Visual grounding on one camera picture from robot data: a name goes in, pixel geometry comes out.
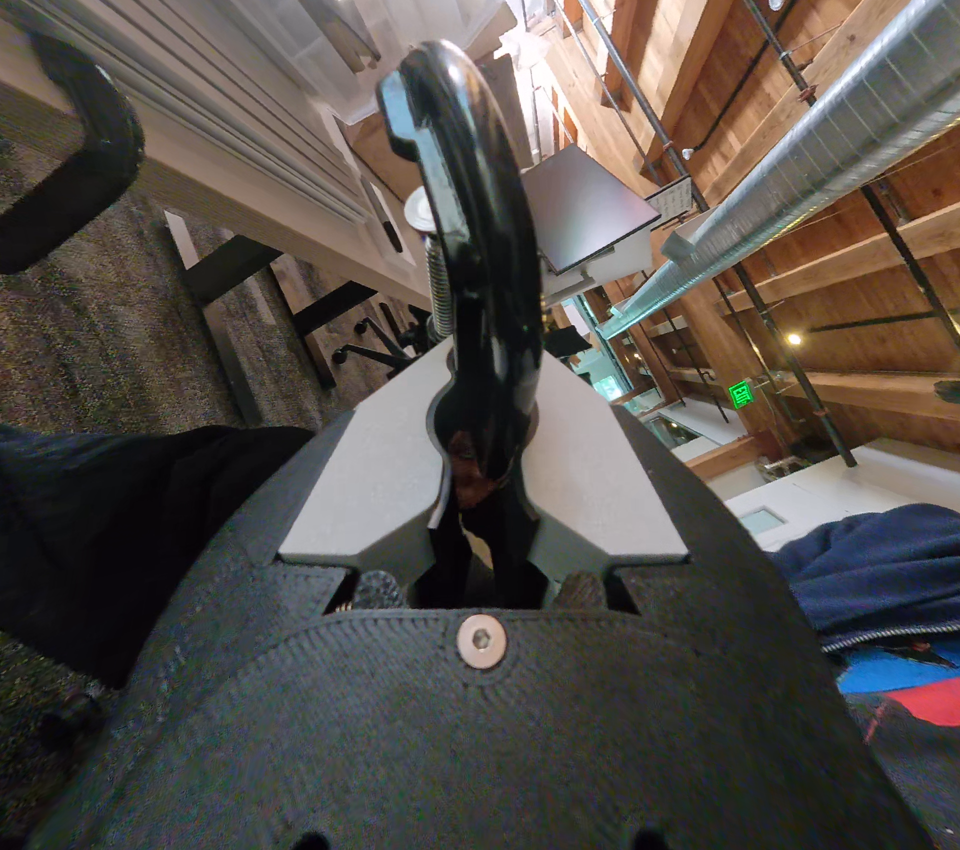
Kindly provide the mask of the person's red black printed shirt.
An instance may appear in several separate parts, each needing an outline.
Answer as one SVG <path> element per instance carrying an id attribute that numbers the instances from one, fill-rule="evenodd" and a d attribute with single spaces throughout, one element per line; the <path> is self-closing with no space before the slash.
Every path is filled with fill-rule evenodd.
<path id="1" fill-rule="evenodd" d="M 865 744 L 891 759 L 958 763 L 957 633 L 894 636 L 827 658 Z"/>

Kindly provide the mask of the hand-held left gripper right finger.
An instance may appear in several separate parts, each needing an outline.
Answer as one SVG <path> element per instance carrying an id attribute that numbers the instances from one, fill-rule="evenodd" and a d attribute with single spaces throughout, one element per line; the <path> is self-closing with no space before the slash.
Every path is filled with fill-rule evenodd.
<path id="1" fill-rule="evenodd" d="M 545 353 L 520 458 L 537 518 L 527 560 L 553 602 L 571 575 L 681 565 L 689 549 L 611 405 Z"/>

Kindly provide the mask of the person's dark blue top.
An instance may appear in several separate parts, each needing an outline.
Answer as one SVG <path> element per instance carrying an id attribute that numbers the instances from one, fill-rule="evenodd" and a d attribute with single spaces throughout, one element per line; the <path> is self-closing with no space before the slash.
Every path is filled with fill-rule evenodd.
<path id="1" fill-rule="evenodd" d="M 824 653 L 959 631 L 959 514 L 911 503 L 823 523 L 768 552 Z"/>

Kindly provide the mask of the white paper sheet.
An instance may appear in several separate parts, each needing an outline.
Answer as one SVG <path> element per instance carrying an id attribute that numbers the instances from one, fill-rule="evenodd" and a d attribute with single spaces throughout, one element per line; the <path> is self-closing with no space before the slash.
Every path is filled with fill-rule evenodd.
<path id="1" fill-rule="evenodd" d="M 684 176 L 666 184 L 645 198 L 646 203 L 656 212 L 656 226 L 664 226 L 668 221 L 677 220 L 697 209 L 692 193 L 692 180 Z"/>

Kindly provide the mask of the grey flat display panel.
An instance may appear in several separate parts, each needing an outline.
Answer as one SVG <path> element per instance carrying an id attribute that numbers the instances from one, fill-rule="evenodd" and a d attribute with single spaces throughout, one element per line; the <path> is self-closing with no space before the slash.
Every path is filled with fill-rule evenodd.
<path id="1" fill-rule="evenodd" d="M 570 146 L 520 172 L 541 258 L 545 303 L 649 268 L 661 214 L 584 150 Z"/>

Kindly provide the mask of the person's dark trousers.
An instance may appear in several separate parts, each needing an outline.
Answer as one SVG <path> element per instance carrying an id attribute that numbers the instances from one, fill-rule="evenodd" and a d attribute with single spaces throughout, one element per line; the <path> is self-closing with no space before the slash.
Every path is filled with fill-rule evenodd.
<path id="1" fill-rule="evenodd" d="M 1 430 L 1 628 L 110 689 L 182 578 L 313 438 L 295 426 L 168 435 Z"/>

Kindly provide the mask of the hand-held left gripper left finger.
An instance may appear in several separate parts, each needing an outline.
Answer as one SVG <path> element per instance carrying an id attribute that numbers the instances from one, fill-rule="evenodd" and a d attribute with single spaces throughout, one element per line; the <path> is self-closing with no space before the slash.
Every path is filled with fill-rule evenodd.
<path id="1" fill-rule="evenodd" d="M 361 401 L 278 550 L 286 563 L 382 571 L 411 600 L 435 562 L 429 521 L 444 461 L 428 412 L 450 384 L 444 340 Z"/>

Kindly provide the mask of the brown cardboard box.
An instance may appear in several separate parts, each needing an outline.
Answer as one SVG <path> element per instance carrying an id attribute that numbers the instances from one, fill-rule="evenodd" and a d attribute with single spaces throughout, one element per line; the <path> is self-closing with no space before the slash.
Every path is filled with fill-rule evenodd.
<path id="1" fill-rule="evenodd" d="M 511 56 L 505 51 L 499 56 L 490 53 L 476 61 L 476 67 L 499 106 L 518 166 L 522 170 L 531 168 L 534 160 Z M 406 200 L 423 184 L 414 161 L 404 160 L 394 153 L 380 113 L 375 112 L 362 121 L 342 127 L 342 133 L 356 158 L 369 167 L 397 199 Z"/>

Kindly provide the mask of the black C-clamp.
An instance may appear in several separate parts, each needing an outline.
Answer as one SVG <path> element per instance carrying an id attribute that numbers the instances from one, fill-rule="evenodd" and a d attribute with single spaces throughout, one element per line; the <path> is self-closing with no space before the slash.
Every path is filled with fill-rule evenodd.
<path id="1" fill-rule="evenodd" d="M 27 36 L 44 74 L 78 116 L 80 148 L 2 213 L 1 272 L 22 272 L 126 194 L 145 158 L 138 114 L 90 55 L 40 31 Z"/>
<path id="2" fill-rule="evenodd" d="M 429 40 L 376 91 L 390 146 L 417 163 L 453 305 L 454 369 L 436 433 L 500 482 L 522 450 L 543 362 L 534 222 L 497 100 L 460 48 Z"/>

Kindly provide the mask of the grey aluminium extrusion beam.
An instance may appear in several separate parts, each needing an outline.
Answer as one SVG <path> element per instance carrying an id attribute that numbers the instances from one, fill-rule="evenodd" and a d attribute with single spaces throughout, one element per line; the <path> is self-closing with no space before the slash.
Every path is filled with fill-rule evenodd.
<path id="1" fill-rule="evenodd" d="M 317 109 L 211 0 L 2 0 L 95 59 L 139 102 L 352 224 L 372 217 Z"/>

